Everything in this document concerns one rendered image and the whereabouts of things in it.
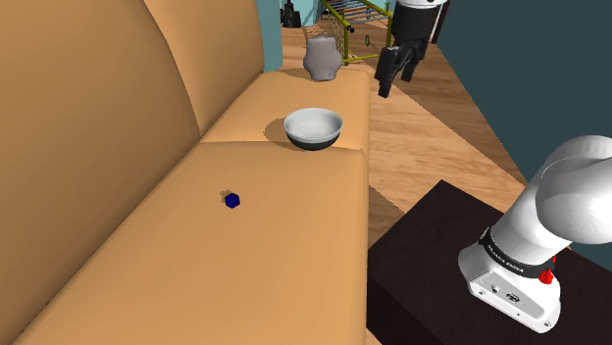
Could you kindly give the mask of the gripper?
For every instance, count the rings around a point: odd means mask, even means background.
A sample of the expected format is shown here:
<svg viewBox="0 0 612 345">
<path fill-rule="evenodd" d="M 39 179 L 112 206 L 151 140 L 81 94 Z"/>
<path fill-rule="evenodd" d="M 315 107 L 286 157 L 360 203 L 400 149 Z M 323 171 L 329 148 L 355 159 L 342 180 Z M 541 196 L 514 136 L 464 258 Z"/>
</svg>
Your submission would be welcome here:
<svg viewBox="0 0 612 345">
<path fill-rule="evenodd" d="M 395 3 L 391 25 L 393 47 L 382 49 L 375 72 L 375 79 L 379 82 L 378 94 L 382 98 L 388 97 L 390 87 L 402 69 L 401 79 L 411 81 L 418 64 L 425 58 L 438 13 L 438 2 Z M 419 44 L 408 52 L 408 48 L 401 45 L 405 41 Z"/>
</svg>

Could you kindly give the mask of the grey vase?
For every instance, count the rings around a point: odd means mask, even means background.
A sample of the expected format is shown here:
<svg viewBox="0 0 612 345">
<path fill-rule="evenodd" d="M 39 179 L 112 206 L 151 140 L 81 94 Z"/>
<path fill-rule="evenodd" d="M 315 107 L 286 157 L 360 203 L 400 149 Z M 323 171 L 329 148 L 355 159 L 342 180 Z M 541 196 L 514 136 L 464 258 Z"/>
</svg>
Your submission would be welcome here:
<svg viewBox="0 0 612 345">
<path fill-rule="evenodd" d="M 320 33 L 306 40 L 303 67 L 312 79 L 333 80 L 341 66 L 342 55 L 336 48 L 334 37 Z"/>
</svg>

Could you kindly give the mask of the white bowl with dark outside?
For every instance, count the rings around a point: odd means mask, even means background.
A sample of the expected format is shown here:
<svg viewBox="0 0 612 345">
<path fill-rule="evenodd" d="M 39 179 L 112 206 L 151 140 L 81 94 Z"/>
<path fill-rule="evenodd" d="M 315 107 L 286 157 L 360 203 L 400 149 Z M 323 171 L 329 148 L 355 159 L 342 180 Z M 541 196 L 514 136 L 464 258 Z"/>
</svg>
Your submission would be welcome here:
<svg viewBox="0 0 612 345">
<path fill-rule="evenodd" d="M 336 142 L 343 128 L 343 119 L 328 109 L 305 108 L 289 114 L 283 121 L 283 128 L 296 147 L 318 151 Z"/>
</svg>

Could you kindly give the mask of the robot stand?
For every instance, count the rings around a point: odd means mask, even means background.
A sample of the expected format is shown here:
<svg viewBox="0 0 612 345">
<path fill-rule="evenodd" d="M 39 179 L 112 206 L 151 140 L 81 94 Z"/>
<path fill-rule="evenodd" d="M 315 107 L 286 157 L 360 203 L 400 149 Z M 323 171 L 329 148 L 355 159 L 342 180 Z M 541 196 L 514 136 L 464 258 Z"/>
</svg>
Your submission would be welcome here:
<svg viewBox="0 0 612 345">
<path fill-rule="evenodd" d="M 382 345 L 612 345 L 612 272 L 556 259 L 561 314 L 538 334 L 468 290 L 459 252 L 501 214 L 440 181 L 368 251 L 367 327 Z"/>
</svg>

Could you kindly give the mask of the tan sofa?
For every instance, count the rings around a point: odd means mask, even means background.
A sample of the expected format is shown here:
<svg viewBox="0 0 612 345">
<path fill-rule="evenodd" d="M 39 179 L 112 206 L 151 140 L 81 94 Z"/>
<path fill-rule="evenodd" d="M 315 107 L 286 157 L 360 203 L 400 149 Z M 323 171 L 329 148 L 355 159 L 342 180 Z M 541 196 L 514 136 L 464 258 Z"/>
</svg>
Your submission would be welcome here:
<svg viewBox="0 0 612 345">
<path fill-rule="evenodd" d="M 0 0 L 0 345 L 365 345 L 369 112 L 256 0 Z"/>
</svg>

